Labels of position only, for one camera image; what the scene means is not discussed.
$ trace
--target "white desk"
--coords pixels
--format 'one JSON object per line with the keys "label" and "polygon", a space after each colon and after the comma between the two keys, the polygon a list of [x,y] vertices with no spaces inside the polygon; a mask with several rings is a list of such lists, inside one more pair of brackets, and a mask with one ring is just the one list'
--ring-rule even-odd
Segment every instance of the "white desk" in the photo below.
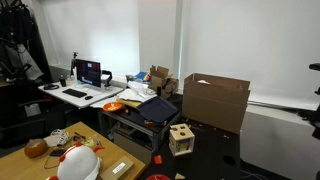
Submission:
{"label": "white desk", "polygon": [[[108,98],[110,96],[113,96],[113,95],[123,91],[122,88],[114,87],[114,86],[108,87],[108,89],[103,91],[102,90],[104,88],[103,85],[101,85],[102,88],[98,90],[97,87],[94,87],[94,86],[91,86],[88,84],[81,84],[81,85],[73,84],[73,85],[69,85],[66,87],[61,87],[60,82],[53,83],[53,84],[58,85],[59,88],[55,89],[55,90],[44,90],[43,89],[44,86],[39,86],[38,89],[47,93],[47,94],[50,94],[58,99],[61,99],[65,102],[68,102],[74,106],[77,106],[78,108],[88,107],[95,102],[98,102],[102,99]],[[62,92],[66,89],[74,89],[77,91],[81,91],[81,92],[87,93],[86,96],[93,96],[93,98],[91,98],[89,100],[85,100],[86,96],[81,97],[81,98],[71,96],[69,94],[65,94]]]}

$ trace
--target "white box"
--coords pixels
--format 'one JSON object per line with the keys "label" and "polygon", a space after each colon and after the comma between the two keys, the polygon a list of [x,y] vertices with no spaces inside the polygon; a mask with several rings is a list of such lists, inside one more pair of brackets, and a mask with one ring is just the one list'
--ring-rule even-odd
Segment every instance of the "white box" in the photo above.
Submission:
{"label": "white box", "polygon": [[173,156],[179,156],[193,151],[194,134],[186,124],[170,126],[169,148]]}

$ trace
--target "wooden table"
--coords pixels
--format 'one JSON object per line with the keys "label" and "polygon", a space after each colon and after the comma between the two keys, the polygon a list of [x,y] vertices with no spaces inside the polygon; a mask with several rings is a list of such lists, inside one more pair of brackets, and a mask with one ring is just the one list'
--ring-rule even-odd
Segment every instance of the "wooden table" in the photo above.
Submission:
{"label": "wooden table", "polygon": [[[128,173],[126,179],[137,179],[145,169],[145,164],[124,151],[117,145],[113,144],[82,122],[76,123],[68,128],[66,131],[70,135],[74,132],[88,137],[93,137],[97,134],[97,138],[105,147],[103,150],[99,150],[96,155],[102,159],[100,173],[108,169],[112,164],[118,161],[122,156],[127,156],[134,164],[134,168]],[[37,158],[28,158],[24,154],[24,148],[9,154],[0,159],[0,179],[46,179],[49,176],[57,175],[57,167],[51,169],[45,169],[46,166],[54,166],[58,164],[57,157],[50,157],[51,148],[43,155]]]}

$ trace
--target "wooden cube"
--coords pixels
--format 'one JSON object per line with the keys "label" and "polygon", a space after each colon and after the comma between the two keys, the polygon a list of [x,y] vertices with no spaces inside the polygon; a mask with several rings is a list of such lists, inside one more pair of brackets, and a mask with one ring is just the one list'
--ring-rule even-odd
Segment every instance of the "wooden cube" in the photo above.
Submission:
{"label": "wooden cube", "polygon": [[170,126],[169,148],[173,156],[179,156],[193,151],[195,136],[186,124]]}

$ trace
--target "office chair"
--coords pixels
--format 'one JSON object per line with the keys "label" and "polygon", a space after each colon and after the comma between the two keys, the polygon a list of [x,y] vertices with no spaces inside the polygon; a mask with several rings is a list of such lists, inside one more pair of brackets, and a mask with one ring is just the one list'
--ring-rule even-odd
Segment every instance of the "office chair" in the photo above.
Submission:
{"label": "office chair", "polygon": [[0,89],[0,147],[9,148],[27,143],[33,138],[43,138],[55,129],[66,127],[65,114],[61,111],[49,111],[27,117],[24,105],[44,103],[36,100],[17,105],[9,95]]}

